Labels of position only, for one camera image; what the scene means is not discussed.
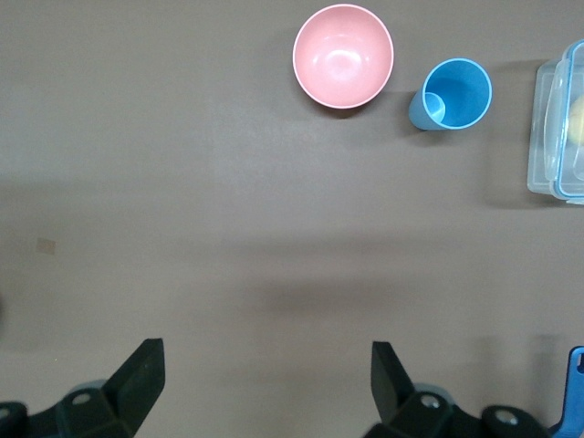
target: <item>blue cup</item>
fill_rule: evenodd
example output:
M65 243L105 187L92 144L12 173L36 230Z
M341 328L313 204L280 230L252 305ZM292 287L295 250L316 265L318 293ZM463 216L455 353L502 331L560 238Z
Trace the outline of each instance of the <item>blue cup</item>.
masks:
M493 88L471 59L446 59L428 74L410 104L410 121L421 130L462 130L483 118Z

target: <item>screw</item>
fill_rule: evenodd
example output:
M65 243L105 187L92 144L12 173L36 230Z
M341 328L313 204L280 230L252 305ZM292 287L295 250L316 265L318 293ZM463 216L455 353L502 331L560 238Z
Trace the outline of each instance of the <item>screw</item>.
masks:
M91 400L91 396L89 394L87 394L86 392L84 392L84 393L78 395L77 397L75 397L71 403L78 405L78 404L87 403L89 400Z
M498 421L510 426L517 426L519 424L519 419L512 412L505 409L499 409L495 412L495 417Z
M440 402L438 399L430 394L423 395L420 401L426 408L437 409L440 407Z

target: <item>bowl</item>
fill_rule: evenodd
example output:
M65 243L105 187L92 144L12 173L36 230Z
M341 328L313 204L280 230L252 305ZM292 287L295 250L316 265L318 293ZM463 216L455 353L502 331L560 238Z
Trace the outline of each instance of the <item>bowl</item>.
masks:
M377 96L393 67L390 33L371 11L331 5L300 28L292 55L303 90L335 109L355 108Z

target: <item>clear plastic container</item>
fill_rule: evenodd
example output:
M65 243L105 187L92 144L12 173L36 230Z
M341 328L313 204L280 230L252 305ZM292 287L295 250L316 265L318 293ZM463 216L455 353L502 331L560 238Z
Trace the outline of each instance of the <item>clear plastic container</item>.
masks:
M527 187L584 204L584 40L537 71Z

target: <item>blue object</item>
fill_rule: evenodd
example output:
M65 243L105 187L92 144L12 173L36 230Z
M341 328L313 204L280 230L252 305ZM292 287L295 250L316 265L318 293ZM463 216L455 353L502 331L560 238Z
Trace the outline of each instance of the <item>blue object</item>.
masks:
M461 130L483 118L493 97L491 79L472 59L446 59L428 74L410 104L421 130Z
M569 353L562 419L550 431L554 438L580 438L584 433L584 347Z
M570 136L584 117L584 39L537 71L527 187L567 203L584 204L584 143Z

